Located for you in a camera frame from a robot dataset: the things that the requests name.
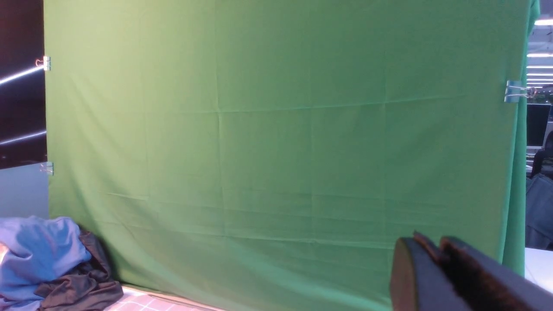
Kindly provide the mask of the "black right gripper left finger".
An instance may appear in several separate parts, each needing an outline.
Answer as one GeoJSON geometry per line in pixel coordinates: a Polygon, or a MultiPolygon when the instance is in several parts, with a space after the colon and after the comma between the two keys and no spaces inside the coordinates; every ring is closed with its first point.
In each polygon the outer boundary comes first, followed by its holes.
{"type": "Polygon", "coordinates": [[[462,239],[444,236],[440,244],[416,232],[395,242],[390,299],[394,311],[471,311],[440,264],[446,242],[465,245],[462,239]]]}

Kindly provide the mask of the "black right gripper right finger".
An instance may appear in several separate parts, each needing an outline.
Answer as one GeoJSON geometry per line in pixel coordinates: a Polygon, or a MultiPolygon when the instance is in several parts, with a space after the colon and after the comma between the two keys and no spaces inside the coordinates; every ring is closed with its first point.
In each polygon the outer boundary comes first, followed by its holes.
{"type": "Polygon", "coordinates": [[[550,311],[552,293],[470,244],[447,236],[440,240],[440,265],[456,293],[473,311],[550,311]]]}

